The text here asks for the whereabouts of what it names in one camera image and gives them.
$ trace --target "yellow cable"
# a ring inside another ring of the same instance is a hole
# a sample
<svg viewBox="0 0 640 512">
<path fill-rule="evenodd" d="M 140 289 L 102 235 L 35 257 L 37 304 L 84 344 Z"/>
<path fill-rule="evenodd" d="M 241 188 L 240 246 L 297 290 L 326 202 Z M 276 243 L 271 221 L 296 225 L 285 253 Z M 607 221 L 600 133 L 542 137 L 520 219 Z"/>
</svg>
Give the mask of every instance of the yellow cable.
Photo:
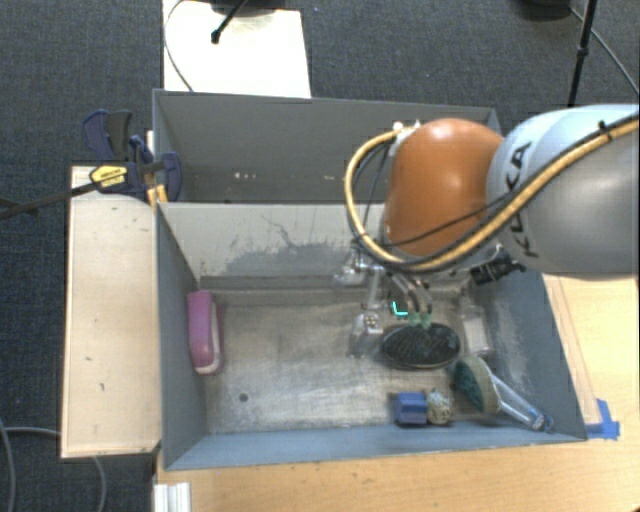
<svg viewBox="0 0 640 512">
<path fill-rule="evenodd" d="M 504 208 L 500 210 L 500 212 L 498 212 L 495 217 L 493 217 L 476 233 L 471 235 L 467 240 L 457 245 L 445 254 L 434 258 L 433 260 L 410 265 L 407 267 L 407 270 L 414 272 L 428 272 L 446 265 L 447 263 L 455 262 L 456 259 L 464 256 L 468 251 L 479 246 L 480 244 L 491 238 L 493 235 L 495 235 L 500 229 L 504 227 L 504 225 L 513 215 L 515 215 L 527 204 L 527 202 L 535 194 L 537 194 L 553 178 L 559 175 L 571 164 L 573 164 L 577 160 L 580 160 L 581 158 L 584 158 L 586 155 L 604 146 L 611 140 L 627 135 L 637 129 L 638 120 L 634 119 L 619 127 L 613 128 L 606 133 L 597 135 L 593 139 L 590 139 L 584 144 L 570 150 L 569 152 L 567 152 L 567 154 L 563 155 L 558 160 L 554 161 L 548 167 L 543 169 L 540 173 L 538 173 L 538 175 L 525 188 L 520 190 L 517 195 L 515 195 L 511 199 L 511 201 L 507 203 L 507 205 L 505 205 Z M 376 256 L 390 263 L 408 263 L 410 260 L 400 258 L 386 251 L 366 232 L 356 210 L 355 201 L 353 199 L 352 180 L 356 169 L 360 165 L 360 162 L 369 151 L 371 151 L 379 144 L 383 144 L 397 137 L 400 133 L 411 130 L 413 130 L 413 128 L 401 128 L 399 130 L 389 131 L 365 142 L 349 161 L 344 178 L 344 196 L 347 214 L 349 215 L 349 218 L 351 219 L 351 222 L 356 232 L 358 233 L 358 236 Z"/>
</svg>

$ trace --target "pink object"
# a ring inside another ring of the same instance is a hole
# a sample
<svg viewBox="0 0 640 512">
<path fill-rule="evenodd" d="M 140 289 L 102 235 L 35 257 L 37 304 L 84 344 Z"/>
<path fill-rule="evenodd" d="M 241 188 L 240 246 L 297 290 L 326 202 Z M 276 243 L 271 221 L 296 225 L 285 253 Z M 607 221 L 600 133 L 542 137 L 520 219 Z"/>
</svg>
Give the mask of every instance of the pink object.
<svg viewBox="0 0 640 512">
<path fill-rule="evenodd" d="M 214 375 L 222 368 L 222 309 L 207 290 L 189 293 L 187 309 L 191 363 L 199 374 Z"/>
</svg>

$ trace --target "gray carpet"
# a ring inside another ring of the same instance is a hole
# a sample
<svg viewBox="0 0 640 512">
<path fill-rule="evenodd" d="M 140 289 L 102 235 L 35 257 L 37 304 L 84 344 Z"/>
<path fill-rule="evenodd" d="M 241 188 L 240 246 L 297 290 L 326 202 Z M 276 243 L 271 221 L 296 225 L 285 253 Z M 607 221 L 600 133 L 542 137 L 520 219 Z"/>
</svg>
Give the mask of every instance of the gray carpet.
<svg viewBox="0 0 640 512">
<path fill-rule="evenodd" d="M 526 19 L 519 0 L 289 0 L 303 13 L 317 97 L 494 107 L 505 131 L 566 104 L 580 24 Z M 579 12 L 583 3 L 574 3 Z M 67 185 L 92 158 L 80 135 L 97 108 L 151 126 L 161 86 L 160 0 L 6 0 L 0 9 L 0 197 L 27 201 Z M 601 0 L 594 28 L 638 80 L 640 4 Z M 592 40 L 578 103 L 637 102 Z M 0 418 L 59 428 L 65 206 L 0 221 Z M 92 510 L 91 464 L 61 464 L 55 444 L 14 440 L 17 510 Z M 7 467 L 0 449 L 0 509 Z M 148 510 L 150 457 L 105 460 L 106 510 Z"/>
</svg>

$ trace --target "white paper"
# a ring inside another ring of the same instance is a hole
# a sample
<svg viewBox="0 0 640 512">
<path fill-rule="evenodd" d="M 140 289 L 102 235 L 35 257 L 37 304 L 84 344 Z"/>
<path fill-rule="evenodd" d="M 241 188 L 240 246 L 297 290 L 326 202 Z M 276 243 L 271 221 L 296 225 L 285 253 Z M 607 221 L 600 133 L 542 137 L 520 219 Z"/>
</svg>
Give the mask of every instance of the white paper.
<svg viewBox="0 0 640 512">
<path fill-rule="evenodd" d="M 172 0 L 165 1 L 165 21 Z M 211 32 L 224 15 L 209 4 L 183 1 L 166 23 L 166 46 L 196 92 L 309 98 L 309 75 L 298 11 L 252 10 L 235 17 L 218 44 Z M 164 88 L 188 90 L 164 51 Z"/>
</svg>

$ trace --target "gray robot arm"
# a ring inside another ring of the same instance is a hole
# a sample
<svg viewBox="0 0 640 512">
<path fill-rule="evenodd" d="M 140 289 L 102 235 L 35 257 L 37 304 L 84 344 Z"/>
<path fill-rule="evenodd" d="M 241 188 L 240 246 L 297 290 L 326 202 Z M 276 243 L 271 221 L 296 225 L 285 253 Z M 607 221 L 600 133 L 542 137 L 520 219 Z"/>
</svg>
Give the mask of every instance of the gray robot arm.
<svg viewBox="0 0 640 512">
<path fill-rule="evenodd" d="M 511 217 L 497 237 L 515 261 L 582 278 L 638 275 L 637 105 L 593 105 L 529 119 L 496 152 L 487 201 L 518 191 L 576 143 L 634 118 L 635 129 L 605 138 Z"/>
</svg>

